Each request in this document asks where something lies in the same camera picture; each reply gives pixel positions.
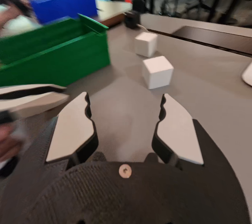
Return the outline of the black battery charger case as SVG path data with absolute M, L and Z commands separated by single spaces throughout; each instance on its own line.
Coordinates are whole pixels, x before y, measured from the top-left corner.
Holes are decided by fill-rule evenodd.
M 124 13 L 125 27 L 132 30 L 139 29 L 141 13 L 137 11 L 128 11 Z

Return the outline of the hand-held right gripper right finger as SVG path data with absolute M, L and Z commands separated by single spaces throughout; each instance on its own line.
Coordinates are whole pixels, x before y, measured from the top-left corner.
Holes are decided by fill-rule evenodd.
M 164 164 L 179 169 L 181 161 L 204 166 L 192 116 L 167 93 L 162 95 L 152 149 Z

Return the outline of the blue plastic bin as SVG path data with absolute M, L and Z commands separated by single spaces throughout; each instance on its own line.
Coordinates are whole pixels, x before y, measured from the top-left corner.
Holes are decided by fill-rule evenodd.
M 40 24 L 69 17 L 76 19 L 79 14 L 97 16 L 95 0 L 32 0 L 30 5 Z

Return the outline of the person's left hand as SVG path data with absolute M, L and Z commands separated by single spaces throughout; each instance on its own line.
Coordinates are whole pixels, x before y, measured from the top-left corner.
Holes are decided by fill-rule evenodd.
M 27 136 L 21 128 L 15 129 L 13 124 L 0 126 L 0 162 L 7 161 L 24 151 Z

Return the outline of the dark desk panel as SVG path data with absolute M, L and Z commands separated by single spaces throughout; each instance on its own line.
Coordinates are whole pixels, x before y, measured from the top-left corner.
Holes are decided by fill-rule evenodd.
M 183 26 L 172 33 L 174 37 L 252 54 L 252 38 L 203 28 Z

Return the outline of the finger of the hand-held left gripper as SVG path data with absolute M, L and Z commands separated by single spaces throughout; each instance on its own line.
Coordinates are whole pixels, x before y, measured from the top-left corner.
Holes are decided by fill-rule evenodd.
M 1 100 L 0 111 L 11 110 L 18 112 L 23 118 L 27 118 L 53 109 L 68 99 L 69 95 L 50 92 L 18 99 Z
M 50 92 L 63 93 L 67 88 L 54 84 L 28 84 L 0 88 L 0 99 L 18 99 Z

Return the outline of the wood-edged table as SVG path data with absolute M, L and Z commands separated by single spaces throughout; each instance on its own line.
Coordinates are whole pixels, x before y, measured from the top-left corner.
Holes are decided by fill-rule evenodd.
M 124 13 L 132 10 L 129 2 L 96 0 L 97 16 L 93 17 L 97 22 L 111 28 L 124 21 Z

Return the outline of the green plastic bin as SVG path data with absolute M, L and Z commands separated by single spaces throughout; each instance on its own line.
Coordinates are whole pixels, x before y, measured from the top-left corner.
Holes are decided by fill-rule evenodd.
M 2 37 L 0 85 L 68 86 L 110 65 L 107 32 L 84 34 L 79 18 Z
M 96 34 L 102 34 L 102 33 L 106 33 L 107 30 L 109 29 L 107 26 L 85 15 L 78 14 L 78 18 L 79 18 L 81 29 L 84 34 L 87 34 L 90 32 L 94 32 Z

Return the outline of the grey desk with dark panel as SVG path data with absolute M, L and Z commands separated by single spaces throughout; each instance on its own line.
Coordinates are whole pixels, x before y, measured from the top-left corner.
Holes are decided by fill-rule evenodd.
M 233 51 L 230 49 L 225 49 L 222 47 L 218 46 L 212 46 L 209 44 L 201 43 L 201 42 L 196 42 L 193 40 L 189 39 L 182 39 L 178 37 L 174 37 L 172 35 L 173 32 L 178 30 L 179 28 L 183 26 L 190 26 L 190 27 L 197 27 L 197 28 L 203 28 L 207 30 L 214 30 L 214 31 L 219 31 L 219 32 L 224 32 L 224 33 L 231 33 L 231 34 L 236 34 L 236 35 L 241 35 L 241 36 L 246 36 L 246 37 L 251 37 L 251 28 L 244 28 L 244 27 L 238 27 L 238 26 L 231 26 L 231 25 L 223 25 L 223 24 L 217 24 L 217 23 L 209 23 L 209 22 L 203 22 L 203 21 L 195 21 L 195 20 L 188 20 L 188 19 L 182 19 L 182 18 L 172 18 L 172 17 L 166 17 L 166 16 L 158 16 L 158 15 L 153 15 L 153 14 L 142 14 L 141 15 L 141 24 L 147 28 L 149 31 L 196 43 L 199 45 L 204 45 L 220 50 L 225 50 L 228 52 L 234 52 L 239 55 L 247 56 L 251 58 L 250 54 L 246 53 L 241 53 L 237 51 Z

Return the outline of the wooden document stand white base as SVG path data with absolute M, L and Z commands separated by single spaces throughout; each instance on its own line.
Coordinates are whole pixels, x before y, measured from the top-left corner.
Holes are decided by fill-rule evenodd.
M 252 87 L 252 63 L 250 63 L 242 74 L 242 80 Z

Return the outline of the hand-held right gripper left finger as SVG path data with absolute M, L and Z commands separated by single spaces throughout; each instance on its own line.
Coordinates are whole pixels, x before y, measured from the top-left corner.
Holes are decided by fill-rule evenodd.
M 90 98 L 82 92 L 58 114 L 46 155 L 46 164 L 67 161 L 67 168 L 86 162 L 99 145 Z

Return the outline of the white foam cube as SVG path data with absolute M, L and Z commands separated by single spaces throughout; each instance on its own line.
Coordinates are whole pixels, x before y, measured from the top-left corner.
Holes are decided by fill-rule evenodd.
M 157 50 L 158 35 L 142 32 L 134 39 L 135 53 L 146 58 L 152 57 Z
M 174 67 L 165 56 L 145 59 L 142 62 L 142 75 L 148 90 L 168 86 Z

